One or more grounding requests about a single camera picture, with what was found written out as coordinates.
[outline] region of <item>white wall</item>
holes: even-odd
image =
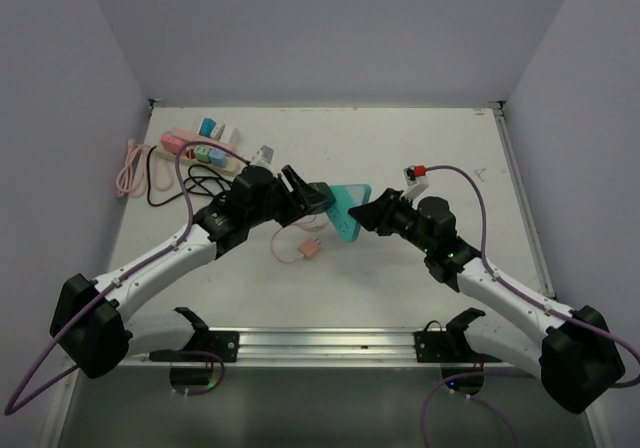
[[[0,0],[0,27],[4,406],[50,339],[63,281],[105,268],[122,214],[114,178],[146,101],[96,0]],[[53,358],[36,382],[58,371]],[[0,445],[35,446],[49,403],[0,417]]]
[[[98,0],[173,104],[506,99],[562,0]]]
[[[640,0],[566,0],[507,104],[554,287],[640,346]],[[628,361],[628,375],[638,367]],[[640,388],[602,398],[638,445]]]

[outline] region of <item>wire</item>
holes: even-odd
[[[473,364],[472,368],[475,369],[476,366],[480,365],[480,370],[484,370],[484,355],[478,355],[476,362]]]
[[[154,261],[158,260],[159,258],[162,258],[167,253],[173,251],[174,250],[174,246],[181,245],[184,242],[184,240],[186,240],[187,237],[189,236],[189,233],[191,232],[191,228],[193,226],[193,204],[191,203],[191,198],[189,197],[189,194],[187,192],[187,187],[185,186],[185,182],[182,179],[182,173],[180,173],[180,157],[182,156],[182,154],[185,152],[185,150],[188,147],[195,146],[195,145],[205,145],[205,146],[210,146],[210,147],[213,147],[213,148],[217,148],[217,149],[222,150],[225,153],[233,156],[234,158],[237,158],[238,160],[240,160],[244,164],[246,164],[246,165],[249,164],[249,161],[245,160],[240,155],[236,154],[235,152],[231,151],[230,149],[228,149],[228,148],[226,148],[224,146],[219,146],[219,145],[216,145],[214,143],[197,141],[197,142],[185,143],[184,145],[182,145],[180,147],[180,150],[178,150],[178,153],[176,155],[175,162],[174,162],[174,168],[175,168],[176,176],[178,178],[178,184],[180,185],[180,189],[182,190],[182,193],[184,195],[185,204],[187,205],[187,224],[185,225],[184,231],[180,234],[178,239],[175,240],[175,244],[168,245],[167,247],[157,251],[156,253],[154,253],[152,255],[149,255],[147,258],[144,258],[143,260],[141,260],[140,262],[136,263],[134,266],[132,266],[128,270],[124,271],[120,275],[120,278],[119,278],[120,282],[127,280],[131,275],[133,275],[134,273],[136,273],[140,269],[144,268],[145,266],[149,265],[150,263],[153,263]],[[114,284],[113,282],[109,283],[105,287],[104,290],[102,290],[100,293],[98,293],[98,295],[95,298],[93,298],[80,311],[78,311],[78,313],[76,313],[60,329],[60,331],[49,341],[47,346],[44,348],[44,350],[42,350],[40,355],[36,358],[36,361],[34,361],[33,364],[29,367],[29,369],[27,370],[25,375],[22,377],[22,379],[18,383],[18,386],[16,387],[16,389],[14,390],[14,392],[9,397],[9,401],[7,402],[7,405],[5,406],[5,409],[4,409],[5,416],[13,415],[16,411],[18,411],[19,409],[24,407],[27,403],[29,403],[35,397],[37,397],[42,392],[44,392],[45,390],[47,390],[48,388],[53,386],[55,383],[57,383],[58,381],[63,379],[69,373],[71,373],[75,369],[77,369],[77,367],[69,368],[68,370],[60,373],[59,375],[55,376],[54,378],[52,378],[48,382],[44,383],[42,386],[37,388],[33,393],[27,395],[23,400],[18,401],[18,398],[20,397],[20,395],[22,394],[22,392],[26,388],[26,386],[29,383],[29,381],[31,381],[31,379],[33,378],[35,373],[38,371],[40,366],[42,366],[42,363],[44,362],[44,360],[47,359],[49,354],[58,345],[58,343],[60,343],[62,338],[69,332],[69,330],[71,330],[71,328],[73,328],[76,325],[76,323],[78,323],[79,320],[81,320],[87,313],[89,313],[98,303],[100,303],[107,295],[109,295],[109,293],[111,293],[113,290],[115,290],[116,286],[117,285]]]
[[[316,221],[318,215],[313,215],[313,218],[311,218],[309,221],[299,221],[297,223],[293,223],[291,225],[287,225],[287,226],[283,226],[281,228],[278,228],[278,230],[271,235],[271,240],[269,240],[269,251],[271,251],[271,254],[273,255],[273,257],[278,260],[280,263],[284,263],[284,264],[291,264],[291,263],[296,263],[297,261],[300,261],[302,258],[304,258],[304,256],[302,254],[299,254],[299,256],[293,260],[288,260],[286,258],[281,258],[277,253],[276,250],[273,247],[274,242],[276,241],[276,236],[278,236],[278,234],[280,232],[282,232],[282,230],[284,230],[285,228],[288,228],[289,226],[295,226],[296,228],[301,229],[302,231],[306,231],[309,233],[315,233],[321,230],[324,230],[327,225],[329,224],[329,221],[327,220],[326,222],[322,223],[321,225],[317,225],[317,226],[306,226],[309,225],[310,223],[313,223],[314,221]]]
[[[151,176],[149,168],[149,153],[153,151],[155,147],[150,147],[144,143],[137,143],[133,138],[127,141],[127,155],[124,161],[124,167],[118,173],[116,177],[116,196],[122,198],[125,195],[129,195],[132,198],[138,198],[142,196],[145,191],[145,185],[151,185]],[[142,174],[138,181],[135,181],[135,170],[133,165],[135,164],[138,156],[142,157],[144,152],[147,152],[147,163],[142,167]],[[166,186],[158,186],[157,174],[158,174],[158,157],[155,157],[154,171],[153,171],[153,186],[158,191],[167,191],[173,186],[173,174],[166,161],[163,161],[162,165],[166,168],[169,174],[169,184]]]
[[[505,377],[505,378],[531,378],[531,375],[528,375],[526,373],[506,373],[506,372],[493,372],[493,371],[478,371],[475,373],[459,373],[457,375],[451,375],[448,376],[447,378],[444,378],[442,380],[440,380],[436,386],[433,387],[433,389],[431,390],[431,392],[427,395],[427,397],[425,398],[425,400],[422,402],[422,406],[420,407],[420,434],[422,435],[422,442],[424,443],[425,447],[430,447],[431,444],[429,443],[429,437],[427,435],[427,418],[426,418],[426,414],[427,414],[427,407],[429,406],[429,403],[431,402],[432,398],[434,397],[434,395],[436,394],[436,392],[438,391],[439,388],[441,388],[442,386],[449,386],[449,383],[456,381],[456,380],[462,380],[465,378],[475,378],[478,376],[489,376],[489,377]],[[466,398],[466,395],[464,393],[459,393],[457,391],[454,391],[455,393],[464,396]],[[507,418],[507,416],[500,411],[498,408],[492,406],[491,404],[487,403],[486,401],[484,401],[483,399],[480,398],[474,398],[473,396],[467,398],[470,401],[473,401],[475,403],[478,403],[482,406],[484,406],[485,408],[489,409],[490,411],[492,411],[493,413],[495,413],[496,415],[498,415],[498,417],[500,417],[502,419],[502,421],[507,425],[507,428],[509,428],[509,432],[511,433],[511,437],[513,438],[513,444],[516,447],[520,446],[520,442],[518,440],[518,437],[516,435],[515,430],[513,429],[513,425],[511,424],[511,422],[509,421],[509,418]]]
[[[149,151],[147,152],[147,158],[145,163],[145,166],[146,166],[145,175],[147,178],[147,203],[149,204],[149,206],[152,206],[154,208],[167,205],[172,201],[177,200],[178,198],[182,198],[184,196],[184,193],[180,191],[180,193],[170,196],[166,200],[160,201],[158,203],[151,201],[151,183],[149,181],[149,179],[151,178],[150,159],[151,159],[151,154],[156,148],[157,146],[153,146],[149,149]],[[210,174],[207,176],[205,175],[196,176],[194,174],[195,170],[205,170]],[[187,187],[187,192],[191,195],[206,196],[212,199],[215,198],[216,194],[214,194],[211,190],[209,190],[206,186],[204,186],[204,183],[207,181],[215,182],[220,188],[220,190],[223,192],[231,189],[231,182],[207,165],[193,164],[189,166],[189,168],[187,169],[187,174],[188,176],[187,178],[185,178],[184,182],[185,182],[185,186]]]
[[[191,391],[185,388],[185,390],[183,391],[176,390],[178,393],[184,396],[206,395],[208,393],[211,393],[218,386],[220,386],[220,383],[222,383],[222,380],[224,380],[224,373],[225,373],[224,362],[222,361],[222,358],[220,358],[218,355],[211,353],[209,351],[176,351],[176,353],[180,353],[182,355],[203,356],[203,357],[209,358],[212,362],[212,366],[211,366],[212,374],[213,374],[213,363],[218,363],[220,365],[220,376],[216,381],[209,380],[209,384],[207,385],[206,388],[202,390],[195,390],[195,391]]]
[[[469,174],[467,174],[465,171],[463,171],[462,169],[458,168],[457,166],[435,165],[435,166],[430,166],[430,167],[427,168],[427,172],[429,172],[429,171],[438,171],[438,170],[455,171],[456,173],[462,175],[469,182],[469,184],[473,188],[473,191],[475,191],[475,193],[476,193],[476,197],[478,198],[478,203],[480,204],[480,214],[482,216],[482,237],[481,237],[481,240],[480,240],[480,257],[482,259],[482,264],[484,265],[484,267],[487,270],[487,272],[492,276],[492,278],[495,278],[495,280],[498,283],[500,283],[503,287],[505,287],[511,293],[513,293],[514,295],[520,297],[521,299],[523,299],[527,303],[535,306],[536,308],[541,309],[541,310],[545,310],[545,312],[546,312],[547,310],[546,310],[546,307],[544,306],[544,304],[542,304],[542,303],[538,302],[537,300],[531,298],[529,295],[527,295],[526,293],[521,292],[518,288],[513,286],[508,281],[502,279],[499,275],[496,274],[495,269],[489,263],[489,260],[487,259],[487,208],[486,208],[486,205],[485,205],[485,202],[484,202],[484,198],[482,197],[482,193],[480,192],[480,188],[478,188],[478,185],[476,184],[476,182],[473,181],[473,178],[471,178],[471,176],[469,176]],[[595,333],[596,335],[600,335],[600,336],[602,336],[604,338],[607,338],[608,340],[613,341],[614,343],[617,343],[618,345],[620,345],[624,349],[626,349],[629,353],[631,353],[631,355],[635,358],[635,360],[638,362],[638,364],[640,364],[640,352],[638,352],[633,346],[631,346],[630,343],[628,343],[627,341],[623,340],[619,336],[614,335],[613,333],[605,331],[605,330],[603,330],[601,328],[598,328],[596,326],[590,325],[589,323],[585,323],[584,321],[576,320],[575,318],[567,316],[564,313],[560,313],[559,311],[554,310],[553,308],[551,308],[548,311],[553,316],[555,316],[557,318],[560,318],[561,320],[566,321],[567,323],[571,323],[572,325],[579,326],[581,328],[584,328],[586,330],[591,331],[592,333]],[[630,388],[630,387],[636,386],[638,384],[640,384],[640,374],[638,374],[635,378],[633,378],[631,380],[623,381],[623,382],[617,382],[614,385],[612,385],[612,388]]]
[[[444,329],[442,328],[442,325],[438,320],[431,320],[429,323],[427,323],[427,326],[424,327],[424,331],[428,331],[431,325],[438,325],[438,328],[440,328],[440,331]]]

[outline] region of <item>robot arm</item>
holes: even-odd
[[[409,188],[425,174],[424,167],[408,168]],[[426,197],[414,208],[414,197],[406,193],[387,189],[377,200],[351,208],[349,214],[367,231],[397,234],[409,241],[425,254],[425,265],[437,281],[495,311],[470,309],[452,320],[447,324],[445,349],[511,363],[539,378],[551,397],[573,413],[584,411],[624,375],[613,341],[552,316],[560,313],[609,331],[600,313],[589,306],[574,310],[546,298],[490,263],[489,270],[480,251],[458,236],[446,200]],[[507,290],[504,283],[523,296]]]
[[[285,166],[282,174],[284,179],[274,176],[264,162],[247,166],[228,192],[216,197],[195,214],[192,223],[149,253],[94,280],[81,274],[67,280],[51,323],[51,335],[57,336],[69,320],[101,294],[104,298],[59,341],[89,378],[108,373],[125,356],[208,346],[208,327],[186,308],[176,308],[165,316],[134,315],[189,271],[242,244],[251,228],[270,220],[287,226],[326,211],[335,201],[330,190],[323,189],[322,184],[308,185],[290,166]]]

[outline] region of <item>charger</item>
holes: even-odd
[[[320,240],[318,238],[307,238],[298,246],[298,251],[306,260],[313,260],[322,251]]]

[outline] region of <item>black clamp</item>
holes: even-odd
[[[429,330],[431,323],[420,331],[413,333],[416,361],[418,363],[475,363],[479,353],[473,351],[464,331],[477,318],[484,316],[484,311],[469,308],[463,311],[446,325],[444,330]],[[497,358],[486,356],[487,362],[500,362]]]
[[[184,316],[195,331],[182,351],[208,351],[217,355],[225,363],[236,361],[240,348],[240,333],[233,330],[211,331],[209,326],[189,308],[176,308],[174,311]],[[202,361],[202,357],[172,350],[160,350],[149,353],[149,360],[177,363]]]
[[[588,305],[571,315],[609,331],[602,314]],[[540,381],[565,410],[582,413],[624,375],[624,363],[613,341],[569,322],[547,333],[542,340]]]
[[[456,217],[443,198],[427,196],[415,209],[400,191],[389,188],[377,200],[350,208],[349,215],[367,231],[379,236],[396,233],[420,249],[431,276],[455,291],[459,291],[458,274],[480,256],[458,236]]]
[[[81,274],[62,286],[49,333],[56,336],[80,310],[99,295],[94,283]],[[113,370],[127,355],[133,336],[125,329],[117,302],[100,300],[76,323],[59,344],[88,378],[98,378]]]
[[[307,215],[325,212],[335,197],[307,184],[289,165],[283,176],[273,176],[267,168],[247,166],[231,184],[224,199],[214,199],[198,210],[193,223],[209,234],[216,243],[216,259],[244,243],[251,228],[275,220],[288,226]]]

